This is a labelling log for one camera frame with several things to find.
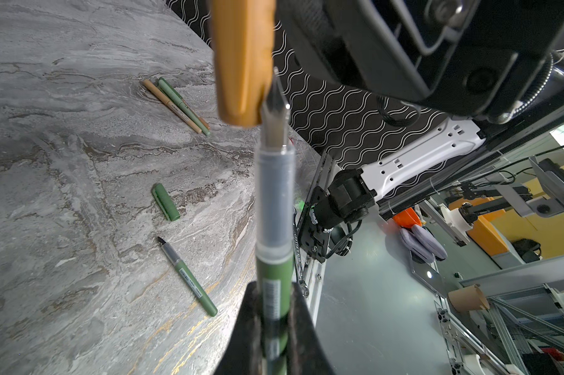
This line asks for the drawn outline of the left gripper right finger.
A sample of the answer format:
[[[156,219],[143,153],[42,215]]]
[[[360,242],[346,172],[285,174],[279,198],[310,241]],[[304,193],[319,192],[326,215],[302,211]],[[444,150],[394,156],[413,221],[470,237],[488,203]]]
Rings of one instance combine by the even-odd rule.
[[[286,356],[288,374],[334,373],[317,337],[308,306],[300,292],[291,294]]]

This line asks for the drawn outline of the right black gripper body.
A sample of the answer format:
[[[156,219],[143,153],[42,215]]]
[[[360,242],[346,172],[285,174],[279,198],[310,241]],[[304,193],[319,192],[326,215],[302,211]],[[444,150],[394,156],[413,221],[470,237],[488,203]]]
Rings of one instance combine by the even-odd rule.
[[[316,78],[505,123],[549,79],[564,1],[279,1],[277,17]]]

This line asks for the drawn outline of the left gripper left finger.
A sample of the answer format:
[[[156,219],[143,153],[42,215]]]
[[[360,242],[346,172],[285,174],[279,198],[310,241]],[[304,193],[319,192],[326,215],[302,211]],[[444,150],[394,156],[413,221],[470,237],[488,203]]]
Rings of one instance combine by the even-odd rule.
[[[258,302],[258,283],[252,281],[245,289],[230,342],[215,374],[261,374],[263,350]]]

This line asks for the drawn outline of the light green pen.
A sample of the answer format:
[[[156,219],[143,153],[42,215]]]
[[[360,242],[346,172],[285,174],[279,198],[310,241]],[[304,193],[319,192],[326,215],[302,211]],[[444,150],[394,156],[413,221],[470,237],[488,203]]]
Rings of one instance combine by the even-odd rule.
[[[158,86],[172,99],[172,101],[178,106],[179,109],[182,110],[183,113],[185,113],[194,123],[196,123],[201,128],[202,133],[205,136],[210,136],[211,132],[202,126],[201,121],[199,120],[199,116],[192,111],[188,103],[186,103],[182,98],[181,94],[179,94],[167,80],[162,77],[159,78]]]

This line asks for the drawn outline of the tan pen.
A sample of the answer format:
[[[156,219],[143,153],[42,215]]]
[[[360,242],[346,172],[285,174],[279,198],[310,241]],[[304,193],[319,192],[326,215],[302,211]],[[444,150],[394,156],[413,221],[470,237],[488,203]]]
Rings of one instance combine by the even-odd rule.
[[[174,113],[178,118],[180,118],[186,125],[188,125],[197,134],[202,134],[201,128],[194,123],[185,113],[183,113],[174,102],[159,88],[157,88],[151,81],[144,80],[141,84],[148,89],[152,95],[155,96],[164,106],[166,106],[172,113]]]

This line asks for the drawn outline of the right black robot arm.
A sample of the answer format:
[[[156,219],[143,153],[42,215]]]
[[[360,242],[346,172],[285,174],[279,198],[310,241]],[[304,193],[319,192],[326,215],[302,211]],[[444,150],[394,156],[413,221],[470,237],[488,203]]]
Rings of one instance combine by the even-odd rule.
[[[279,1],[291,126],[389,215],[515,142],[550,78],[564,1]]]

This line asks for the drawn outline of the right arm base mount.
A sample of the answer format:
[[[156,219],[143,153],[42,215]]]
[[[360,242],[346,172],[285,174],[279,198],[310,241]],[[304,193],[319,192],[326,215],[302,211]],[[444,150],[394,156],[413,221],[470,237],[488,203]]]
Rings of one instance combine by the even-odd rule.
[[[339,170],[335,159],[324,152],[299,217],[299,248],[325,263],[349,247],[360,229],[376,192],[366,186],[363,170]]]

